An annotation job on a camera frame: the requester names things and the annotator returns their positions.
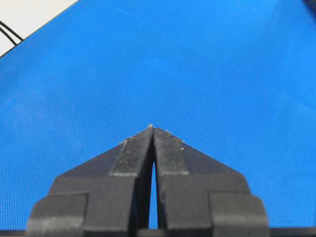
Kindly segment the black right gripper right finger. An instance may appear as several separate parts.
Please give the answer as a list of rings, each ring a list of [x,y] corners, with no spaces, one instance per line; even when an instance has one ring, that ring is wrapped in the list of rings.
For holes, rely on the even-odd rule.
[[[262,201],[245,177],[154,130],[159,225],[170,237],[267,237]]]

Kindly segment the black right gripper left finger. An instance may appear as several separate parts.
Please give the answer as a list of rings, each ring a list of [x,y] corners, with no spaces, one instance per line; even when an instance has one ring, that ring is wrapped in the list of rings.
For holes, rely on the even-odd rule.
[[[127,237],[148,223],[154,130],[57,176],[28,220],[29,237]]]

